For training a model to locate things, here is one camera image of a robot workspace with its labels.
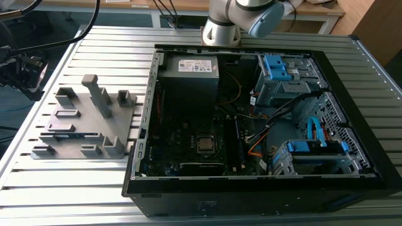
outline orange cable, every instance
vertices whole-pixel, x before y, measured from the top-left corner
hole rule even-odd
[[[254,148],[256,147],[256,145],[259,144],[259,142],[262,142],[263,138],[266,137],[266,135],[268,135],[268,133],[270,133],[270,131],[267,131],[267,132],[262,135],[262,137],[258,139],[256,143],[252,145],[252,147],[251,147],[250,150],[248,150],[248,153],[247,153],[248,155],[254,155],[254,156],[258,156],[258,157],[262,157],[262,156],[263,156],[262,154],[254,153],[254,152],[251,152],[251,151],[254,150]]]

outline floor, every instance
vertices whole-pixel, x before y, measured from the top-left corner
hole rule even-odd
[[[51,22],[53,32],[51,32],[47,24],[41,24],[40,22],[36,24],[36,32],[31,34],[27,32],[27,27],[24,27],[28,23],[21,24],[20,27],[13,27],[12,31],[15,36],[21,37],[19,43],[21,46],[24,45],[37,45],[55,41],[64,40],[67,37],[73,37],[77,31],[77,28],[81,24],[87,24],[91,19],[91,13],[72,13],[71,19],[67,20],[68,14],[63,12],[35,12],[31,19],[27,21],[35,21],[39,18],[45,18]],[[191,19],[191,23],[185,23],[188,21],[187,18],[181,18],[183,27],[184,28],[196,28],[199,25],[204,23],[206,18],[197,17]],[[100,13],[97,16],[97,20],[95,25],[103,26],[131,26],[131,27],[152,27],[151,16],[144,14],[105,14]],[[169,27],[168,23],[161,20],[161,27]],[[39,53],[45,56],[49,60],[48,71],[45,75],[45,79],[52,74],[53,69],[57,66],[59,60],[64,54],[67,47],[60,47],[45,51],[44,53]],[[394,77],[395,81],[399,85],[402,85],[402,52],[394,58],[394,60],[386,66],[386,70],[390,75]],[[29,101],[25,96],[16,90],[9,87],[0,88],[0,97],[1,97],[1,105],[0,105],[0,126],[8,127],[19,127],[25,119],[25,116],[29,112],[29,107],[17,110],[17,111],[4,111],[7,109],[16,109],[24,106],[29,106],[32,101]],[[4,151],[9,145],[8,139],[2,139],[4,137],[11,137],[15,135],[15,131],[0,130],[0,157],[2,156]]]

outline power supply label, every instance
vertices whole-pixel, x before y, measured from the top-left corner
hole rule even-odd
[[[212,72],[211,60],[180,60],[179,72]]]

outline sticker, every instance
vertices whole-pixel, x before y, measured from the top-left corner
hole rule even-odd
[[[287,72],[290,74],[299,74],[299,71],[296,69],[288,69]]]
[[[147,5],[131,5],[131,7],[133,7],[133,8],[149,8],[149,6],[147,6]]]
[[[212,72],[211,60],[180,60],[179,72]]]
[[[267,164],[263,160],[259,161],[259,166],[264,169],[266,171],[266,167],[267,167]]]
[[[250,104],[251,104],[252,106],[255,106],[255,102],[256,102],[256,98],[255,98],[255,97],[250,97]]]

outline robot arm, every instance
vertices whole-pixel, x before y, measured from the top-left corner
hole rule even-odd
[[[295,0],[298,6],[303,0]],[[282,21],[284,4],[278,0],[211,0],[210,16],[201,31],[201,41],[208,46],[238,46],[240,29],[255,38],[271,33]]]

